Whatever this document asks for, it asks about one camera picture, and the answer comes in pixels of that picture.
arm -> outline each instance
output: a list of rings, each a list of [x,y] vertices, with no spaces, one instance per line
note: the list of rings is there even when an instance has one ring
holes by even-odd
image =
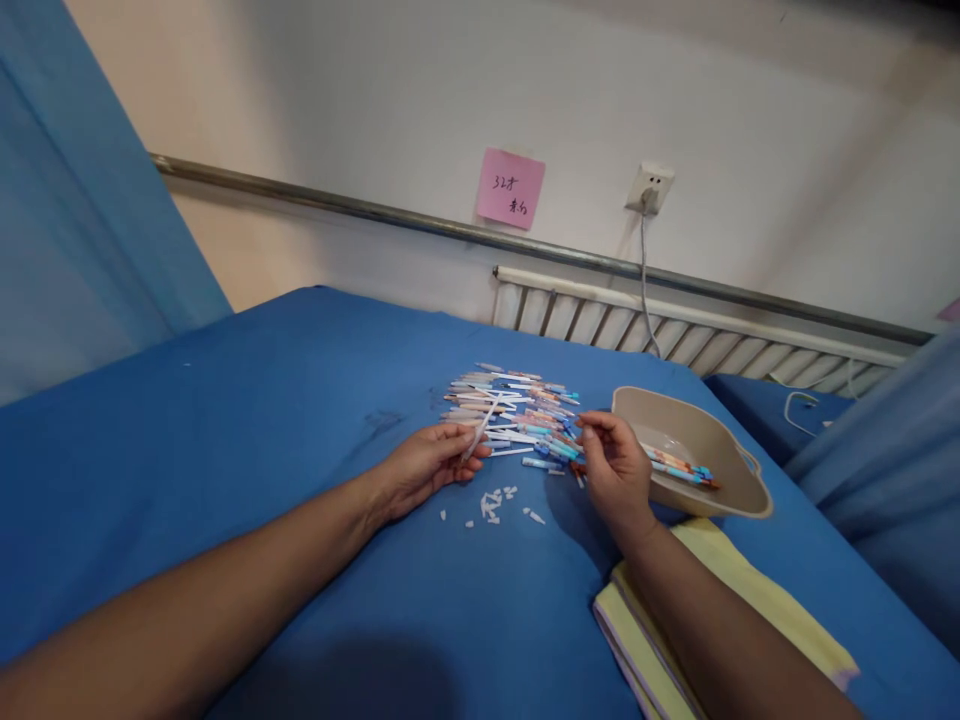
[[[651,467],[626,422],[578,424],[590,497],[710,717],[856,718],[846,696],[653,516]]]
[[[474,429],[415,433],[382,464],[117,596],[0,674],[6,718],[200,714],[385,523],[462,466]]]

yellow towel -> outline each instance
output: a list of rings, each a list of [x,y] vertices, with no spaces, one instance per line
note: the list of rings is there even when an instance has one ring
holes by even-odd
[[[830,677],[841,690],[859,674],[853,658],[793,597],[760,573],[712,522],[697,518],[672,529],[734,592]],[[597,622],[648,718],[705,718],[656,622],[627,582],[620,563],[593,605]]]

pile of pens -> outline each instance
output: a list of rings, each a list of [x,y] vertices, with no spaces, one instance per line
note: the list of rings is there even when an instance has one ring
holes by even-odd
[[[573,433],[576,413],[565,407],[579,405],[579,395],[532,373],[504,371],[488,363],[477,367],[479,371],[450,383],[444,399],[454,406],[443,413],[443,421],[476,427],[478,435],[485,432],[484,444],[493,450],[490,457],[535,453],[540,457],[525,456],[521,462],[551,475],[564,475],[570,467],[583,488],[578,462],[583,448]],[[493,415],[507,423],[490,424]]]
[[[675,477],[679,480],[685,480],[688,483],[698,485],[707,490],[720,489],[720,485],[713,479],[713,474],[702,465],[691,465],[688,462],[684,462],[679,458],[675,458],[673,455],[644,443],[640,443],[640,446],[647,454],[647,457],[650,458],[650,464],[653,465],[654,470],[666,473],[670,477]]]

bed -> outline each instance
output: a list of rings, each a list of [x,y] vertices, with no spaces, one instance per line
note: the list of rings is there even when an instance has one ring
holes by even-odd
[[[955,714],[960,665],[690,370],[330,288],[0,410],[0,661],[378,462],[436,422],[476,361],[563,382],[588,407],[632,384],[716,415],[776,507],[724,529],[853,654],[853,700],[870,717]],[[508,484],[502,523],[465,527]],[[636,717],[590,612],[616,559],[576,483],[490,461],[380,533],[211,715]]]
[[[711,375],[704,383],[780,467],[813,440],[812,435],[794,427],[783,416],[787,396],[794,388],[737,375]],[[823,432],[824,422],[835,422],[856,402],[815,390],[802,392],[819,402],[794,398],[790,402],[790,419],[814,435]]]

pink sticky note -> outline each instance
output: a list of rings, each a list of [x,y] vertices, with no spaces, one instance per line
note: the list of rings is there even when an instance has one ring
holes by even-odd
[[[542,162],[487,148],[480,171],[477,215],[529,230],[546,169]]]
[[[950,322],[957,322],[960,320],[960,298],[957,298],[953,301],[953,304],[948,305],[941,310],[937,317],[941,320],[948,320]]]

